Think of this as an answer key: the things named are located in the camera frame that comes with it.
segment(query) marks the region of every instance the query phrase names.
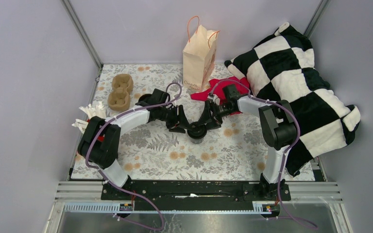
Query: orange bag handle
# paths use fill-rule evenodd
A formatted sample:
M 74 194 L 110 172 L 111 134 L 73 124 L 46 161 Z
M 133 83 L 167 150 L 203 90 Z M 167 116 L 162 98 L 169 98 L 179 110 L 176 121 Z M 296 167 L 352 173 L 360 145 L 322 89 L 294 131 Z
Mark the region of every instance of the orange bag handle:
M 211 39 L 211 37 L 212 37 L 214 34 L 217 34 L 217 35 L 215 36 L 215 38 L 218 38 L 218 33 L 219 33 L 220 31 L 221 31 L 221 30 L 212 33 L 212 35 L 209 37 L 209 39 L 208 39 L 208 47 L 209 47 L 209 48 L 211 48 L 211 46 L 209 45 L 209 40 Z
M 191 36 L 189 36 L 189 23 L 191 22 L 191 20 L 192 20 L 193 18 L 198 18 L 198 25 L 197 25 L 197 30 L 195 31 L 195 33 L 198 32 L 198 27 L 199 27 L 199 16 L 194 16 L 194 17 L 192 17 L 192 18 L 189 19 L 189 21 L 188 21 L 188 25 L 187 25 L 187 27 L 186 27 L 186 31 L 188 32 L 188 42 L 191 42 Z

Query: wall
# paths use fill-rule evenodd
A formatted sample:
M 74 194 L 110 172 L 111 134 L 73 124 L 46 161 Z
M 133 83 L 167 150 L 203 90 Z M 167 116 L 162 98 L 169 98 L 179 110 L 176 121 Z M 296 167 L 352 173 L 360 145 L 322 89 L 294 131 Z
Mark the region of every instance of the wall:
M 349 147 L 323 155 L 355 233 L 373 232 L 373 1 L 333 0 L 311 38 L 317 69 L 362 119 Z
M 97 68 L 59 0 L 0 0 L 0 232 L 42 232 Z
M 182 62 L 195 15 L 221 30 L 217 61 L 248 51 L 288 21 L 303 32 L 320 0 L 71 0 L 104 63 Z M 191 31 L 196 29 L 191 23 Z

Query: checkered pillow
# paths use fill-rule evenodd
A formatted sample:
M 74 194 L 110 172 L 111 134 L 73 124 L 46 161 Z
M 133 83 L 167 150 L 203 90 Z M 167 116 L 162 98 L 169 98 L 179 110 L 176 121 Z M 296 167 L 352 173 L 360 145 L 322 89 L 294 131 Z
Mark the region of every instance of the checkered pillow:
M 289 152 L 289 174 L 299 174 L 312 158 L 354 140 L 358 108 L 345 106 L 334 96 L 330 84 L 314 69 L 311 42 L 289 23 L 225 65 L 237 78 L 247 77 L 258 98 L 290 102 L 301 138 Z

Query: floral tablecloth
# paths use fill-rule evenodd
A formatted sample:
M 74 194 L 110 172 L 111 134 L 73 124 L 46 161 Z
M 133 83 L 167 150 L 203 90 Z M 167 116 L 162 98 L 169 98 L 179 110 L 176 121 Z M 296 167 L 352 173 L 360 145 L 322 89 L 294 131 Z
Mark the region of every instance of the floral tablecloth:
M 182 83 L 182 65 L 104 65 L 93 100 L 108 106 L 112 79 L 121 73 L 130 74 L 134 80 L 131 107 L 140 96 L 152 93 L 155 88 L 165 90 L 171 82 Z M 216 65 L 211 78 L 230 76 L 224 65 Z M 173 97 L 178 87 L 170 87 L 169 93 Z M 177 101 L 178 105 L 184 105 L 189 122 L 197 121 L 203 110 L 203 102 L 191 100 L 192 93 L 194 91 L 184 88 Z M 107 108 L 109 116 L 118 113 Z M 224 119 L 222 127 L 208 131 L 198 145 L 191 143 L 186 134 L 168 132 L 164 122 L 139 126 L 121 136 L 118 162 L 132 179 L 259 180 L 267 160 L 259 118 L 237 114 Z M 300 172 L 294 178 L 286 174 L 285 179 L 315 180 L 310 163 Z M 71 178 L 101 179 L 101 176 L 95 169 L 87 168 L 84 158 L 77 155 Z

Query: purple cable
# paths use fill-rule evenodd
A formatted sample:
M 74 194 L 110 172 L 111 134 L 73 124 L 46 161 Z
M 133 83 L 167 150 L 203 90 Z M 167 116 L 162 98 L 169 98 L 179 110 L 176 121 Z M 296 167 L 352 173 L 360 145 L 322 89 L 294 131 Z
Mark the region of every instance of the purple cable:
M 248 97 L 252 100 L 255 100 L 255 101 L 258 101 L 258 102 L 262 102 L 262 103 L 267 103 L 267 104 L 271 104 L 271 105 L 274 105 L 274 106 L 277 106 L 278 108 L 282 109 L 284 112 L 286 112 L 293 120 L 294 120 L 294 123 L 295 123 L 295 128 L 297 129 L 297 137 L 295 138 L 294 142 L 284 150 L 284 153 L 283 153 L 283 156 L 282 156 L 282 161 L 281 161 L 281 167 L 279 169 L 279 174 L 278 174 L 278 187 L 277 187 L 277 190 L 280 190 L 280 181 L 281 181 L 281 178 L 282 178 L 282 173 L 284 172 L 284 164 L 285 164 L 285 158 L 286 158 L 286 153 L 292 148 L 295 146 L 295 144 L 298 142 L 298 140 L 300 139 L 300 136 L 301 136 L 301 129 L 300 129 L 300 125 L 298 124 L 298 121 L 297 119 L 295 118 L 294 114 L 292 114 L 288 109 L 286 109 L 285 107 L 275 103 L 275 102 L 272 102 L 272 101 L 269 101 L 269 100 L 263 100 L 263 99 L 260 99 L 260 98 L 257 98 L 255 96 L 251 96 L 251 90 L 249 88 L 247 88 L 244 84 L 238 82 L 238 81 L 235 81 L 235 80 L 230 80 L 230 79 L 224 79 L 224 80 L 221 80 L 219 81 L 217 84 L 215 84 L 215 86 L 211 89 L 210 93 L 213 94 L 214 91 L 215 91 L 215 88 L 218 86 L 218 84 L 220 84 L 221 82 L 224 82 L 224 81 L 232 81 L 232 82 L 235 82 L 235 83 L 238 83 L 240 84 L 241 86 L 245 87 L 245 89 L 248 90 Z M 287 213 L 288 216 L 283 216 L 283 217 L 280 217 L 280 218 L 283 218 L 283 219 L 292 219 L 294 220 L 296 223 L 300 224 L 301 226 L 303 227 L 306 227 L 306 228 L 309 228 L 309 229 L 312 229 L 312 230 L 318 230 L 318 226 L 317 224 L 315 224 L 314 222 L 308 220 L 308 219 L 305 219 L 305 218 L 301 218 L 301 217 L 294 217 L 292 216 L 289 211 L 287 210 L 287 208 L 285 207 L 285 205 L 282 203 L 282 199 L 281 199 L 281 192 L 278 191 L 278 200 L 279 200 L 279 203 L 281 204 L 282 208 L 284 209 L 284 211 Z M 306 224 L 303 224 L 301 221 L 303 222 L 307 222 L 309 223 L 310 225 L 306 225 Z
M 112 123 L 113 121 L 119 119 L 120 117 L 123 117 L 127 114 L 130 114 L 132 112 L 136 112 L 136 111 L 140 111 L 140 110 L 144 110 L 144 109 L 149 109 L 149 108 L 155 108 L 155 107 L 161 107 L 161 106 L 165 106 L 165 105 L 168 105 L 170 103 L 173 103 L 174 101 L 176 101 L 177 99 L 179 99 L 181 97 L 181 93 L 182 93 L 182 87 L 179 83 L 170 83 L 168 86 L 167 86 L 167 90 L 169 88 L 169 86 L 173 85 L 173 84 L 176 84 L 179 86 L 179 94 L 173 99 L 173 100 L 170 100 L 168 102 L 165 102 L 165 103 L 160 103 L 160 104 L 155 104 L 155 105 L 150 105 L 150 106 L 146 106 L 146 107 L 140 107 L 140 108 L 136 108 L 136 109 L 132 109 L 132 110 L 128 110 L 128 111 L 125 111 L 121 114 L 119 114 L 118 116 L 110 119 L 109 121 L 105 122 L 104 125 L 102 125 L 102 127 L 99 129 L 99 131 L 97 132 L 97 134 L 95 135 L 94 139 L 92 140 L 91 142 L 91 145 L 89 145 L 89 148 L 88 148 L 88 152 L 86 152 L 86 157 L 85 157 L 85 164 L 88 166 L 88 167 L 91 167 L 91 168 L 95 168 L 95 169 L 99 169 L 99 173 L 102 175 L 102 177 L 105 179 L 105 180 L 108 180 L 108 177 L 105 175 L 105 173 L 97 166 L 92 166 L 89 164 L 89 155 L 95 145 L 95 142 L 98 140 L 98 137 L 101 135 L 101 133 L 103 132 L 103 130 L 106 128 L 106 126 L 108 126 L 110 123 Z M 118 185 L 114 184 L 112 181 L 109 181 L 109 183 L 114 187 L 116 188 L 117 190 L 121 191 L 121 192 L 124 192 L 124 193 L 128 193 L 130 195 L 134 195 L 134 196 L 137 196 L 137 197 L 140 197 L 144 200 L 146 200 L 149 204 L 151 204 L 151 206 L 158 212 L 159 214 L 159 217 L 161 218 L 161 227 L 160 228 L 153 228 L 153 227 L 149 227 L 147 225 L 144 225 L 142 223 L 139 223 L 139 222 L 135 222 L 135 221 L 132 221 L 132 220 L 129 220 L 129 219 L 125 219 L 125 218 L 122 218 L 122 220 L 124 221 L 127 221 L 127 222 L 130 222 L 130 223 L 133 223 L 133 224 L 136 224 L 138 226 L 141 226 L 141 227 L 144 227 L 146 229 L 149 229 L 149 230 L 152 230 L 152 231 L 162 231 L 165 227 L 165 221 L 164 221 L 164 217 L 162 215 L 162 213 L 159 211 L 158 207 L 152 203 L 152 201 L 150 201 L 148 198 L 144 197 L 143 195 L 140 195 L 140 194 L 137 194 L 137 193 L 134 193 L 134 192 L 131 192 L 131 191 L 128 191 L 128 190 L 125 190 L 121 187 L 119 187 Z

